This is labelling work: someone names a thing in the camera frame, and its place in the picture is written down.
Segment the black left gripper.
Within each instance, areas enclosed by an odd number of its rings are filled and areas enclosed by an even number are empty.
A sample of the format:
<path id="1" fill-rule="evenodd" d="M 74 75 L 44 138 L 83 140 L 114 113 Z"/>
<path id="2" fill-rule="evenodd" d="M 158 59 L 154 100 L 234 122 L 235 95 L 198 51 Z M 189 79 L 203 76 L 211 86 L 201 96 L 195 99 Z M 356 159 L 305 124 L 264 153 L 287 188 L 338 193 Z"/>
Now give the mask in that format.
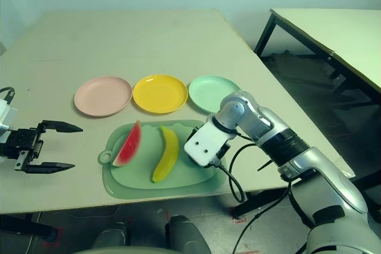
<path id="1" fill-rule="evenodd" d="M 63 122 L 43 120 L 37 128 L 18 129 L 7 131 L 6 141 L 1 143 L 1 157 L 15 159 L 16 171 L 24 171 L 27 174 L 53 174 L 74 168 L 74 164 L 60 162 L 43 162 L 40 165 L 30 163 L 39 156 L 43 145 L 40 137 L 46 130 L 55 130 L 59 133 L 77 133 L 83 129 Z"/>

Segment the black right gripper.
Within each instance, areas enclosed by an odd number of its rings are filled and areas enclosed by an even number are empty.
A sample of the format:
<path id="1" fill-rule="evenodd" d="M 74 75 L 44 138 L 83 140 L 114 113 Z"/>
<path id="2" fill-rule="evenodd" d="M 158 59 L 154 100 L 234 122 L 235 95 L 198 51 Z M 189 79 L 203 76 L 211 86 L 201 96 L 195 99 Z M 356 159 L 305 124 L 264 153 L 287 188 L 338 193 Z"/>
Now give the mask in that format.
<path id="1" fill-rule="evenodd" d="M 224 145 L 218 151 L 218 159 L 222 159 L 225 156 L 226 152 L 230 149 L 228 142 L 225 142 Z"/>

